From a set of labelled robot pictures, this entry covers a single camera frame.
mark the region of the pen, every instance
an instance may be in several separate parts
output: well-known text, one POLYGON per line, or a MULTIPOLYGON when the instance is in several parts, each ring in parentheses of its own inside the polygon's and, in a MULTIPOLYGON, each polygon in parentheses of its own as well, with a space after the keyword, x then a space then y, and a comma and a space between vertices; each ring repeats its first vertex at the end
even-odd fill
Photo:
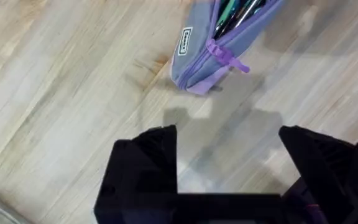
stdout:
POLYGON ((263 0, 250 0, 248 4, 246 4, 246 7, 241 12, 241 18, 235 23, 234 26, 232 26, 232 29, 235 29, 238 27, 242 22, 247 20, 249 17, 251 17, 258 9, 260 9, 261 5, 264 5, 263 0))
POLYGON ((230 0, 225 9, 223 10, 221 16, 216 22, 215 35, 219 36, 222 32, 222 28, 224 24, 227 24, 230 18, 236 13, 237 9, 240 6, 240 0, 230 0))
POLYGON ((250 16, 252 16, 258 9, 260 9, 265 3, 265 0, 245 0, 242 2, 242 7, 237 10, 237 12, 232 15, 230 19, 225 21, 222 25, 220 32, 214 37, 218 39, 224 34, 238 27, 239 24, 244 22, 250 16))
POLYGON ((229 3, 230 0, 221 0, 221 5, 219 6, 219 14, 218 14, 218 18, 221 17, 223 10, 226 8, 227 4, 229 3))

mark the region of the purple zipper pull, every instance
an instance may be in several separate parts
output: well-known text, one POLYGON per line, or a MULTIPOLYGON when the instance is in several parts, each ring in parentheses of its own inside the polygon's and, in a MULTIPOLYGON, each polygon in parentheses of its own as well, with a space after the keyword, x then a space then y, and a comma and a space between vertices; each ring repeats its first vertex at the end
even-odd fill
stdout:
POLYGON ((216 57, 216 60, 224 65, 231 65, 238 68, 239 70, 248 73, 249 67, 241 63, 238 59, 233 56, 233 53, 224 48, 220 47, 215 43, 214 39, 208 39, 206 42, 206 48, 208 51, 216 57))

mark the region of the floor plank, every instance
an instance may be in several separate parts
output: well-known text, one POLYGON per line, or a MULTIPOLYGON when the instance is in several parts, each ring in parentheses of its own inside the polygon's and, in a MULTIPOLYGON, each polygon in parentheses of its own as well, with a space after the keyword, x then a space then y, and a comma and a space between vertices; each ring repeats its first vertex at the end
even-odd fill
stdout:
POLYGON ((117 139, 176 124, 182 192, 280 192, 281 125, 358 141, 358 0, 288 0, 208 96, 170 58, 190 1, 0 1, 0 197, 34 223, 94 223, 117 139))

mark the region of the wood grain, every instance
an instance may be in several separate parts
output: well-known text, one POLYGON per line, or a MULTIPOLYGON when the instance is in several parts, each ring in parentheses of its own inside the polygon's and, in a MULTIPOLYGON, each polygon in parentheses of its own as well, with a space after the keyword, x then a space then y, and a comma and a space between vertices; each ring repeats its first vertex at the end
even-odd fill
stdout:
POLYGON ((288 0, 219 91, 168 76, 190 1, 0 0, 0 197, 34 223, 95 223, 114 141, 176 124, 182 192, 280 192, 277 131, 358 141, 358 0, 288 0))

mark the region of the purple pencil case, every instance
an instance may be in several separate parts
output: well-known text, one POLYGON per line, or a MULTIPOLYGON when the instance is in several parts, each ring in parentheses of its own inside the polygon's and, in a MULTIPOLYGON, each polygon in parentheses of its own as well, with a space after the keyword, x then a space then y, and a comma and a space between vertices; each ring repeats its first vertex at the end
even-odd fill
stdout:
POLYGON ((171 67, 171 78, 182 90, 204 95, 230 67, 249 72, 237 57, 274 18, 284 0, 268 0, 248 20, 214 40, 220 2, 195 1, 191 7, 171 67))

